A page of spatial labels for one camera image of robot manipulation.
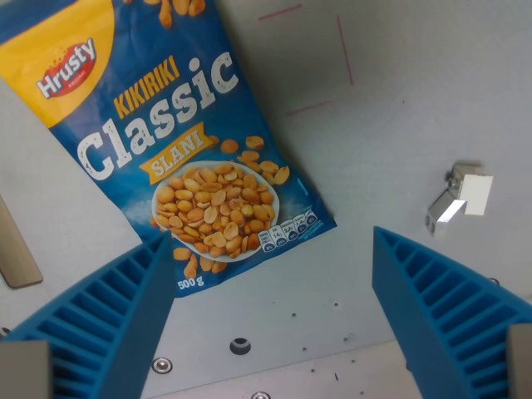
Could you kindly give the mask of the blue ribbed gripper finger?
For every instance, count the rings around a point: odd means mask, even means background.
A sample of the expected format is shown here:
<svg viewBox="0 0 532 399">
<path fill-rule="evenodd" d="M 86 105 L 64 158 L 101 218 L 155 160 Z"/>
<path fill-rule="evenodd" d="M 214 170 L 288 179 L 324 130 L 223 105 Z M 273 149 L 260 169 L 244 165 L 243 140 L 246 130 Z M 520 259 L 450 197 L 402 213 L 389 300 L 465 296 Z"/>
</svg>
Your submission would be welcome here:
<svg viewBox="0 0 532 399">
<path fill-rule="evenodd" d="M 531 306 L 476 271 L 373 230 L 372 287 L 425 398 L 507 398 L 506 336 Z"/>
<path fill-rule="evenodd" d="M 139 398 L 173 302 L 164 233 L 74 284 L 3 341 L 48 344 L 55 398 Z"/>
</svg>

